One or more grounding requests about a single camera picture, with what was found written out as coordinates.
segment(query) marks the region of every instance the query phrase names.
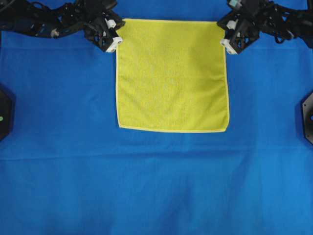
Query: cable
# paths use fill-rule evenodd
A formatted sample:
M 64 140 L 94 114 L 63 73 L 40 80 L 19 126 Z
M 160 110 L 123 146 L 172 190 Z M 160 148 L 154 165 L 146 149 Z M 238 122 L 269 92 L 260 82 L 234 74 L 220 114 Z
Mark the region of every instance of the cable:
M 12 5 L 16 0 L 12 0 L 7 5 L 5 5 L 3 8 L 0 9 L 0 12 L 4 11 L 6 8 L 8 8 L 10 5 Z

